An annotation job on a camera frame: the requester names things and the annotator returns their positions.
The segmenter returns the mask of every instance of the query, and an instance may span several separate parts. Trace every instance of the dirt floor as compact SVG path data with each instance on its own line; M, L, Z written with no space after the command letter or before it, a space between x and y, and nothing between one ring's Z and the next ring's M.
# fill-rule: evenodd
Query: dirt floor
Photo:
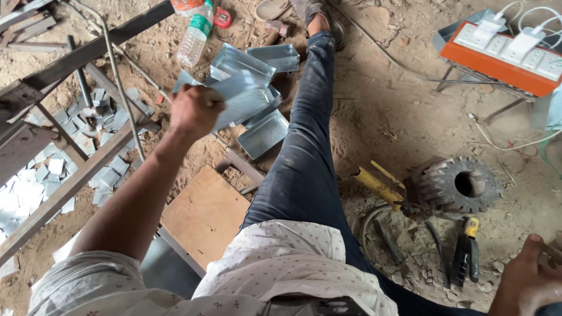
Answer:
M104 14L113 26L158 4L158 0L84 2ZM382 0L381 6L377 7L373 6L375 1L344 0L340 7L405 66L426 76L440 78L447 64L431 44L434 32L489 6L497 12L509 2ZM267 36L264 24L252 17L257 1L222 0L220 5L233 14L234 23L228 30L215 28L200 62L188 69L199 79L208 75L209 63L223 42L245 49L260 46ZM562 3L555 1L528 1L525 4L526 9L536 6L551 6L562 11ZM434 96L431 91L436 84L421 81L391 65L364 34L342 19L335 10L332 11L346 27L346 47L336 53L331 143L342 202L353 232L359 237L364 216L380 203L362 184L349 177L350 173L357 171L358 165L374 171L369 161L375 160L398 179L403 179L409 169L433 156L449 158L464 155L483 159L495 171L504 191L494 207L477 216L480 220L477 241L481 266L478 284L467 280L463 288L443 288L436 246L429 230L424 223L414 222L401 213L384 213L378 220L401 249L406 261L402 265L393 261L372 224L368 228L366 248L375 266L406 288L440 304L487 311L500 282L502 264L514 258L526 235L540 233L549 241L561 228L561 178L545 163L537 146L520 152L503 152L499 156L495 149L483 143L485 139L467 116L467 113L474 113L485 117L515 100L514 96L497 89L490 92L479 86L460 84L448 85L441 94ZM59 23L33 41L64 43L67 35L73 35L78 43L91 39L91 30L85 28L84 21L75 13L54 5L52 12ZM513 14L509 11L507 16L512 17ZM537 12L528 18L528 22L537 24L548 17L547 13ZM280 42L294 44L304 61L306 37L296 13L290 9L280 19L294 26L293 34ZM181 17L171 16L124 46L140 66L167 89L174 86L181 69L175 52L187 23ZM167 58L167 53L171 53L170 58ZM37 71L59 57L58 54L3 51L0 53L0 86ZM100 59L96 63L111 72L107 60ZM159 134L148 132L143 135L144 150L150 152L165 133L167 105L156 104L157 91L125 60L120 62L119 70L125 87L137 87L141 91L144 101L156 109L153 119L159 120L164 127ZM273 86L284 98L280 110L287 119L300 76L300 71L280 74L273 81ZM462 74L455 71L450 79L461 77ZM96 86L91 78L88 82ZM72 75L46 98L44 104L51 111L68 107L76 101L78 93L78 80ZM499 116L488 131L500 146L507 146L508 142L519 145L540 139L545 132L530 127L531 112L531 106L520 105ZM222 131L219 136L237 152L243 153L235 140L242 132L243 128L237 127ZM561 143L560 138L554 139L546 148L546 156L558 170L562 170ZM278 152L279 149L272 150L255 161L255 166L267 172ZM223 148L212 138L198 141L184 160L169 200L201 168L216 164L223 154ZM131 162L136 157L133 150L127 160ZM498 157L514 181L504 171ZM226 176L237 188L250 183L234 170L228 171ZM92 205L92 196L93 191L89 187L83 188L78 194L75 211L58 215L16 254L20 270L4 277L0 283L2 308L14 309L16 316L26 313L30 286L52 266L52 253L80 230L97 210ZM431 222L442 236L445 254L450 257L456 243L455 223L438 218L432 218Z

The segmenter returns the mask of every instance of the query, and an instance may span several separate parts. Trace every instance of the gear hole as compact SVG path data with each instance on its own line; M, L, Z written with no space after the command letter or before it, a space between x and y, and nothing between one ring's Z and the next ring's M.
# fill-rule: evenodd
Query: gear hole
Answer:
M463 171L455 177L457 191L468 197L479 197L486 191L486 181L478 171Z

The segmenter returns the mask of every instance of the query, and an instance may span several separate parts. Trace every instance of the foot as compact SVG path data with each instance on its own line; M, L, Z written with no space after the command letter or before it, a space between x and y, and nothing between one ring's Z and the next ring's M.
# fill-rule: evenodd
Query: foot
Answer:
M343 27L339 22L332 20L323 0L291 0L291 4L306 25L310 36L319 31L330 31L336 42L336 50L343 47Z

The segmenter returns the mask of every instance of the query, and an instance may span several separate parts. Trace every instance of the extension board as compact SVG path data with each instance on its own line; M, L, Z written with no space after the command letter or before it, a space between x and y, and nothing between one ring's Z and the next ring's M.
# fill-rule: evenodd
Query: extension board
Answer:
M508 49L513 37L496 34L487 45L471 39L478 26L465 21L441 56L543 97L562 83L562 55L535 47L525 55Z

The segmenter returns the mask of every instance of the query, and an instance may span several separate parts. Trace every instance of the hammer head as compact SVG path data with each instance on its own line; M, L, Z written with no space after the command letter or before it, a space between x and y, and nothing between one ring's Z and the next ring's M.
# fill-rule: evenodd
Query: hammer head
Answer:
M279 32L280 36L287 37L290 32L290 26L279 20L267 20L265 21L265 30Z

